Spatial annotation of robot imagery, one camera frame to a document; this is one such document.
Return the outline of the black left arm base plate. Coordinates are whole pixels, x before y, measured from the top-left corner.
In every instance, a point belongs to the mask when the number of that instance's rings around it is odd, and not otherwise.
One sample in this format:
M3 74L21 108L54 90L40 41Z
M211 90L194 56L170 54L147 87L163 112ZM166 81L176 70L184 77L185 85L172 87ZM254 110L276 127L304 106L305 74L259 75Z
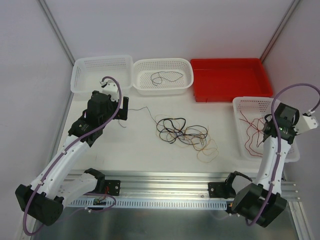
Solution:
M98 180L97 185L94 190L87 193L87 195L95 194L95 195L111 195L111 196L119 196L121 189L121 181L120 180Z

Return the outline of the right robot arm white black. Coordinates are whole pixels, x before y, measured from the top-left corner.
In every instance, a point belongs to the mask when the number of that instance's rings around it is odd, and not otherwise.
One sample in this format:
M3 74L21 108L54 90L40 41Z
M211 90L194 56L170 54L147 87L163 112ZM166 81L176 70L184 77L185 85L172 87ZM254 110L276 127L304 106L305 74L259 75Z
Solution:
M280 103L271 109L271 120L263 129L263 156L255 180L235 172L233 180L224 185L224 191L234 198L231 210L244 217L247 226L265 228L287 207L282 198L281 177L285 159L297 135L294 127L299 111Z

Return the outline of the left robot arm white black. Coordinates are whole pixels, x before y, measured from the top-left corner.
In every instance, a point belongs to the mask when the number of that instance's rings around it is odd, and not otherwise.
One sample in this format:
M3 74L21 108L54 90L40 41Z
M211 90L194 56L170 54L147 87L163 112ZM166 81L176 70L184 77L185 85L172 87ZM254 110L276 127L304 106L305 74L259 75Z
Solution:
M62 148L41 174L29 185L20 184L15 195L24 216L31 216L45 226L53 225L64 208L80 196L106 192L105 175L89 168L77 179L62 183L76 162L103 134L112 120L127 120L129 98L113 100L110 94L93 91L87 108L72 124Z

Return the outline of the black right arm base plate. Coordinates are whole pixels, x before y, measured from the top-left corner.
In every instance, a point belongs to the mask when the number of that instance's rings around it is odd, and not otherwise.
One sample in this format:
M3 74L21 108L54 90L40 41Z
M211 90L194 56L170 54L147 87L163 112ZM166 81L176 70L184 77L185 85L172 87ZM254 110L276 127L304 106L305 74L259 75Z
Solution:
M235 190L226 182L209 182L208 194L210 198L229 199L236 196Z

